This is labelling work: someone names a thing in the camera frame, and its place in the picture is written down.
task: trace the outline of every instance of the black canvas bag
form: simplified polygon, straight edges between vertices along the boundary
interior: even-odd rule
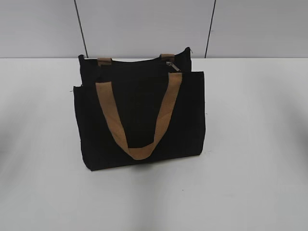
[[[189,48],[131,63],[80,55],[79,63],[75,113],[90,170],[201,153],[204,74],[191,72]]]

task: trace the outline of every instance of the tote bag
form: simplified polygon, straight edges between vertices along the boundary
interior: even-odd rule
[[[79,56],[74,87],[81,152],[90,170],[199,155],[205,137],[203,72],[190,49],[139,62]]]

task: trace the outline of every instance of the tan handle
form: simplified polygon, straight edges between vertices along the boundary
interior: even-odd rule
[[[174,54],[161,54],[160,55],[162,61],[174,62]]]
[[[97,59],[97,65],[111,65],[112,64],[112,58],[98,58]]]
[[[106,118],[108,128],[117,143],[135,160],[149,157],[169,127],[174,104],[182,83],[182,73],[169,73],[169,83],[157,116],[154,142],[141,148],[129,148],[116,107],[111,82],[95,83],[99,102]]]

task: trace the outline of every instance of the zipper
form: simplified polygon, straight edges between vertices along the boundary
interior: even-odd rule
[[[177,66],[175,66],[172,62],[166,62],[168,66],[173,67],[176,71],[181,71]]]

